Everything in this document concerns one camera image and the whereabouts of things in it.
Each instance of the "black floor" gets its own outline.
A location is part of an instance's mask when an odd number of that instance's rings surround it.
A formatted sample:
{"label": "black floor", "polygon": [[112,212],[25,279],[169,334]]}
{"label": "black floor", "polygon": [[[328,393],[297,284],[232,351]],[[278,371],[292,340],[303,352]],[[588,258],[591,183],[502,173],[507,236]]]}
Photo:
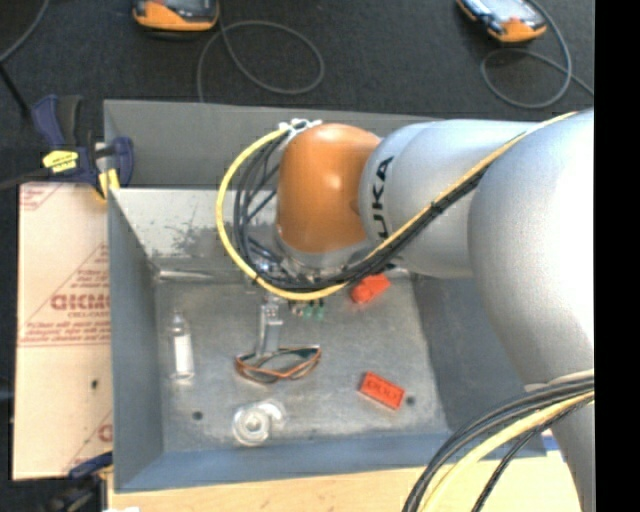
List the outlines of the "black floor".
{"label": "black floor", "polygon": [[[0,56],[41,5],[41,0],[0,0]],[[130,5],[130,0],[51,0],[32,36],[2,63],[26,102],[51,93],[81,94],[79,132],[99,136],[105,98],[198,101],[198,59],[218,30],[190,41],[152,39],[133,22]],[[545,0],[542,6],[564,36],[574,75],[593,88],[594,0]],[[202,89],[209,102],[522,121],[594,105],[593,96],[576,83],[544,108],[499,99],[480,72],[482,59],[498,45],[463,18],[454,0],[224,0],[222,7],[226,26],[262,20],[302,33],[326,68],[313,90],[277,94],[245,78],[219,38],[203,60]],[[300,88],[316,77],[313,53],[289,35],[240,27],[229,37],[244,65],[275,87]],[[551,31],[527,47],[564,65]],[[504,93],[527,103],[553,97],[564,80],[563,73],[521,54],[496,58],[490,69]],[[37,168],[43,149],[0,80],[0,179]],[[0,376],[9,381],[15,361],[16,206],[15,190],[0,192]],[[38,510],[68,484],[10,481],[11,411],[6,402],[0,411],[0,512]]]}

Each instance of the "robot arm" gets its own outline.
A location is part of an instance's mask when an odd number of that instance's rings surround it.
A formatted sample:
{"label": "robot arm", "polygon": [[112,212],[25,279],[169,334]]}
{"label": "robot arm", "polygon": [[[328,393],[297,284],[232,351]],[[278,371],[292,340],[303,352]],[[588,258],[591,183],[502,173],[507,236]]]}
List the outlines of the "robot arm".
{"label": "robot arm", "polygon": [[[311,128],[281,160],[278,247],[309,283],[336,275],[509,147],[394,262],[441,279],[473,277],[525,385],[593,369],[593,127],[591,110],[548,125],[420,123],[383,140],[351,127]],[[595,510],[593,408],[554,434],[583,509]]]}

